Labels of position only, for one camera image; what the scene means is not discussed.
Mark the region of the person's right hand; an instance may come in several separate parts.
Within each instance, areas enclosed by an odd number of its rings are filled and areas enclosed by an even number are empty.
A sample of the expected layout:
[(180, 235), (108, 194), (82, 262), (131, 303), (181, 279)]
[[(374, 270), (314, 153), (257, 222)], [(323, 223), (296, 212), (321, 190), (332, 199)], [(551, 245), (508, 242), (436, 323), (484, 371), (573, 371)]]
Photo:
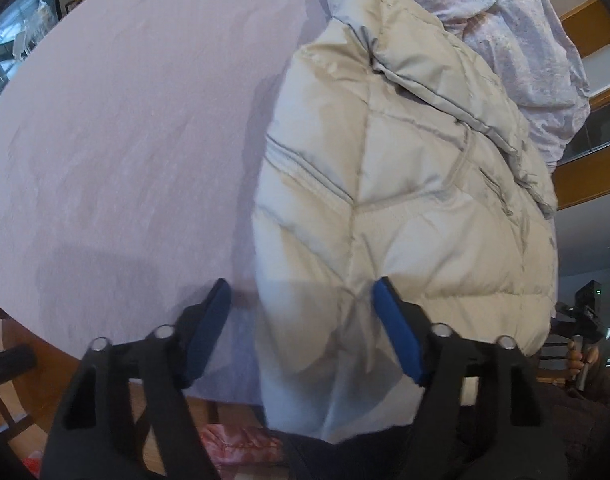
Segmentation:
[(599, 347), (594, 344), (589, 346), (585, 352), (578, 350), (573, 341), (568, 344), (566, 356), (566, 381), (574, 382), (576, 376), (583, 370), (589, 370), (600, 358)]

